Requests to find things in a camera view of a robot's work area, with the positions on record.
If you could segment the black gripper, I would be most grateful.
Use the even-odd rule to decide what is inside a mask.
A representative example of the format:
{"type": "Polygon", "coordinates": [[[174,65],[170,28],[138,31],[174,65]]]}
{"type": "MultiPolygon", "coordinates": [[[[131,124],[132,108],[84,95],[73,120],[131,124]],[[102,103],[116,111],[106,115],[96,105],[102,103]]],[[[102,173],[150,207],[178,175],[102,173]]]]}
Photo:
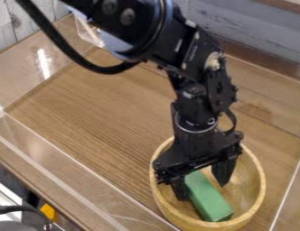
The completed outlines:
{"type": "Polygon", "coordinates": [[[158,183],[170,184],[178,201],[188,200],[184,176],[211,167],[218,185],[223,187],[231,178],[238,156],[243,152],[243,133],[234,128],[222,131],[218,120],[207,129],[187,124],[180,112],[171,106],[174,140],[170,147],[152,161],[158,183]]]}

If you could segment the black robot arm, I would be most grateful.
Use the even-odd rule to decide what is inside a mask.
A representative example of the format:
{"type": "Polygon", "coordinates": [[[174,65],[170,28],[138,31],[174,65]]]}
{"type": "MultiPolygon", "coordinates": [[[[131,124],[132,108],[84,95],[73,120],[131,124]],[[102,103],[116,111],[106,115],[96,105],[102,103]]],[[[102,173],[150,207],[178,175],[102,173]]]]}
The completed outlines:
{"type": "Polygon", "coordinates": [[[188,21],[174,0],[63,0],[102,30],[110,52],[128,62],[152,61],[167,72],[176,95],[170,104],[172,143],[152,160],[156,181],[176,199],[188,198],[184,177],[210,167],[220,186],[230,181],[243,133],[223,131],[218,119],[237,121],[238,88],[215,38],[188,21]]]}

